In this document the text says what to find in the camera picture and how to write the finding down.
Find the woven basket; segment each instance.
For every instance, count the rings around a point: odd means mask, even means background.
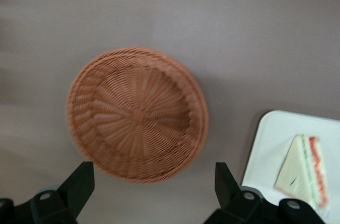
[[[67,121],[79,150],[106,174],[157,183],[200,153],[208,110],[190,72],[145,48],[108,51],[75,78]]]

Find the screw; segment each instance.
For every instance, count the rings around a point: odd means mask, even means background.
[[[293,200],[287,202],[288,206],[293,209],[300,209],[300,205]]]
[[[244,196],[246,199],[248,199],[248,200],[254,200],[254,199],[255,199],[255,196],[254,196],[252,193],[250,193],[250,192],[245,192],[245,193],[243,194],[243,196]]]
[[[43,195],[40,196],[40,200],[45,200],[48,199],[51,196],[51,194],[49,192],[44,193]]]

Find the sandwich slice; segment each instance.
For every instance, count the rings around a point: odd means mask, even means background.
[[[325,168],[317,137],[295,136],[275,188],[290,197],[309,203],[314,209],[324,209],[327,206]]]

